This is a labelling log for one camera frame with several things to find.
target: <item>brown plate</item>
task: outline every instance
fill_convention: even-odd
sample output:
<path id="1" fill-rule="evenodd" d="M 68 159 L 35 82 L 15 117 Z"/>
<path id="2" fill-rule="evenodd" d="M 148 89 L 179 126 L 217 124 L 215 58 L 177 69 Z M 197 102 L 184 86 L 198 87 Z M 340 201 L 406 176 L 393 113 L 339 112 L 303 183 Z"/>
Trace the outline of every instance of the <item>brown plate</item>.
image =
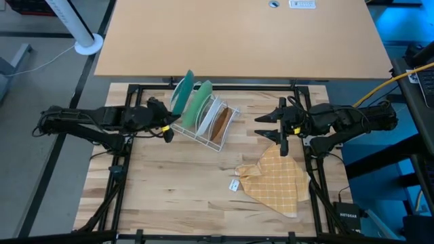
<path id="1" fill-rule="evenodd" d="M 232 110 L 225 108 L 223 112 L 218 116 L 214 127 L 212 128 L 211 141 L 215 144 L 220 144 L 222 142 L 223 133 L 229 123 L 229 119 L 232 116 Z"/>

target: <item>white wire dish rack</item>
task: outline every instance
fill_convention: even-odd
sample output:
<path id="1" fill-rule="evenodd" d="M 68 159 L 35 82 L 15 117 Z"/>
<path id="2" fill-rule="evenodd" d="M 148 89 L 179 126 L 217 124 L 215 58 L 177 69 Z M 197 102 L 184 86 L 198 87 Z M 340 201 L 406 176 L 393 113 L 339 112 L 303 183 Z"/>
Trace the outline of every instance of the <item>white wire dish rack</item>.
<path id="1" fill-rule="evenodd" d="M 184 79 L 182 79 L 178 84 L 177 87 L 184 81 Z M 198 85 L 200 86 L 202 83 L 201 82 L 196 82 L 194 84 L 194 87 L 197 87 Z M 185 106 L 185 110 L 189 107 L 190 103 L 191 103 L 191 98 L 194 97 L 194 95 L 197 93 L 196 89 L 193 89 L 190 97 L 189 97 L 189 101 L 187 102 L 186 106 Z M 173 107 L 176 103 L 176 99 L 173 99 L 173 94 L 172 94 L 172 98 L 170 99 L 170 109 L 173 110 Z M 213 105 L 214 101 L 217 100 L 216 102 L 218 102 L 218 105 Z M 210 111 L 210 108 L 213 107 L 213 111 L 212 114 L 210 114 L 210 116 L 207 117 L 207 114 Z M 223 112 L 223 110 L 225 108 L 228 108 L 231 111 L 231 117 L 229 119 L 229 122 L 226 124 L 226 127 L 224 128 L 224 132 L 222 135 L 222 139 L 220 140 L 220 143 L 215 143 L 213 141 L 211 141 L 211 135 L 214 129 L 214 124 L 216 123 L 217 118 L 221 115 L 221 113 Z M 185 128 L 183 126 L 181 126 L 181 121 L 183 118 L 184 113 L 181 115 L 181 118 L 179 120 L 177 120 L 175 123 L 171 124 L 170 127 L 174 130 L 177 131 L 217 152 L 220 152 L 223 149 L 223 145 L 224 142 L 226 141 L 226 138 L 228 136 L 228 132 L 229 132 L 229 127 L 231 126 L 231 123 L 234 121 L 236 116 L 239 116 L 240 114 L 240 109 L 239 108 L 233 108 L 231 106 L 229 106 L 227 104 L 227 102 L 220 100 L 220 98 L 217 96 L 214 96 L 213 94 L 210 94 L 203 102 L 202 105 L 200 106 L 199 112 L 196 115 L 195 118 L 195 125 L 194 127 L 190 127 L 190 128 Z M 207 126 L 202 125 L 202 123 L 207 120 L 209 125 Z"/>

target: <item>yellow checkered cloth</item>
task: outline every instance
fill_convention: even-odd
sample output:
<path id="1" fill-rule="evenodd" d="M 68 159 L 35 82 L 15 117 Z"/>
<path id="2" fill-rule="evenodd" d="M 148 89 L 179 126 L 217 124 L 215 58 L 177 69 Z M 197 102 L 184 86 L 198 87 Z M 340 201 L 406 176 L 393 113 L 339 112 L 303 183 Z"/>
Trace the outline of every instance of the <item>yellow checkered cloth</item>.
<path id="1" fill-rule="evenodd" d="M 235 169 L 244 192 L 252 198 L 291 217 L 297 217 L 297 202 L 309 200 L 309 180 L 297 162 L 280 157 L 278 145 L 268 148 L 255 165 Z"/>

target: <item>sticker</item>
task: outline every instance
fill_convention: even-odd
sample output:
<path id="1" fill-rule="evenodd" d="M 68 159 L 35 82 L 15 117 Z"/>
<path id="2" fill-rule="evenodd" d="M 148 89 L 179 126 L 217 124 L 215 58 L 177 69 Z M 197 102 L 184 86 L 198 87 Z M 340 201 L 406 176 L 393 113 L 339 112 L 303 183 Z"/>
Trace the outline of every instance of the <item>sticker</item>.
<path id="1" fill-rule="evenodd" d="M 315 1 L 291 1 L 290 8 L 292 9 L 315 9 L 317 5 Z"/>
<path id="2" fill-rule="evenodd" d="M 419 84 L 418 73 L 409 74 L 408 79 L 410 80 L 410 83 Z"/>
<path id="3" fill-rule="evenodd" d="M 229 190 L 236 192 L 238 190 L 238 186 L 239 186 L 239 181 L 232 179 L 231 183 L 229 184 Z"/>

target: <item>light wood desk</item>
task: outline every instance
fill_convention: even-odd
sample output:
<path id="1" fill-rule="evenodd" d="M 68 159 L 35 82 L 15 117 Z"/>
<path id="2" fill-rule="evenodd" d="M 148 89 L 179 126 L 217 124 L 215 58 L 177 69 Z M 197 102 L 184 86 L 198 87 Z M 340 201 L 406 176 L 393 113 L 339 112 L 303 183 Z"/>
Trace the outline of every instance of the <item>light wood desk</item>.
<path id="1" fill-rule="evenodd" d="M 128 84 L 112 83 L 107 106 L 123 105 Z M 326 87 L 309 86 L 312 104 L 328 102 Z M 172 90 L 147 90 L 142 101 L 154 96 L 169 104 Z M 241 109 L 231 125 L 222 152 L 215 152 L 186 136 L 175 134 L 171 143 L 162 139 L 139 139 L 133 143 L 130 168 L 119 221 L 121 234 L 134 234 L 143 229 L 148 235 L 235 235 L 284 237 L 294 231 L 297 237 L 314 237 L 315 227 L 311 201 L 298 206 L 298 217 L 287 218 L 247 196 L 241 189 L 229 190 L 234 168 L 256 163 L 272 144 L 254 133 L 255 129 L 275 129 L 277 124 L 257 123 L 254 118 L 271 112 L 278 97 L 288 91 L 215 91 L 231 106 Z M 302 143 L 289 137 L 290 155 L 305 168 Z M 94 154 L 102 152 L 95 147 Z M 333 153 L 341 156 L 339 150 Z M 90 162 L 75 228 L 83 226 L 104 198 L 111 155 L 95 157 Z M 326 181 L 331 201 L 338 191 L 348 186 L 342 162 L 326 157 Z M 352 202 L 348 190 L 344 202 Z M 319 201 L 321 225 L 327 232 L 325 210 Z M 109 211 L 111 222 L 113 210 Z"/>
<path id="2" fill-rule="evenodd" d="M 317 9 L 269 0 L 123 0 L 95 74 L 388 79 L 391 63 L 364 0 Z"/>

